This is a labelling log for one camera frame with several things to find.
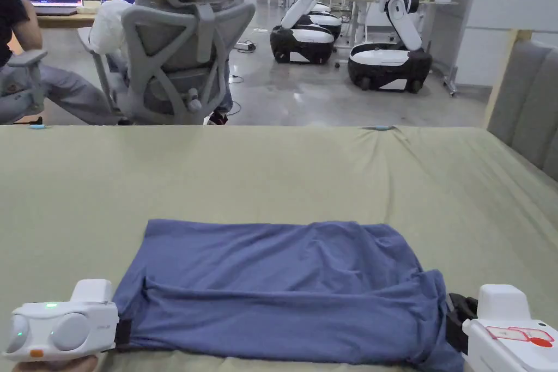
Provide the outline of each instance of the folded cloth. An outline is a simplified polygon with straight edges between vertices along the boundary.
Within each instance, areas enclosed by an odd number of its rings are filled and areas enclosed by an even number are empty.
[[[387,225],[154,219],[114,301],[135,347],[462,372],[445,298]]]

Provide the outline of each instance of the black shirt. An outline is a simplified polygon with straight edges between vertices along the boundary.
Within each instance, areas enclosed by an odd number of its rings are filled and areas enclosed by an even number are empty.
[[[12,29],[29,17],[21,0],[0,0],[0,68],[4,67],[12,56],[8,42],[12,39]]]

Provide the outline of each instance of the sneaker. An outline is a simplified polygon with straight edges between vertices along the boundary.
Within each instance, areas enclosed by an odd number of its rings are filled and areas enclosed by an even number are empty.
[[[220,113],[218,111],[213,111],[208,120],[208,125],[224,125],[229,120],[226,113]]]

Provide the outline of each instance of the gray cushion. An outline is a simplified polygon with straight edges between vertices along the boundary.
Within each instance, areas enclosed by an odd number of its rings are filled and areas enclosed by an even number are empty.
[[[558,180],[558,48],[518,42],[488,131]]]

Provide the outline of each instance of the hand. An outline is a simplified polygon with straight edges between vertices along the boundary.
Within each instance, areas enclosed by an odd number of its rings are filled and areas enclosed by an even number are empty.
[[[93,372],[99,359],[87,356],[72,360],[62,369],[49,368],[45,362],[23,362],[16,365],[12,372]]]

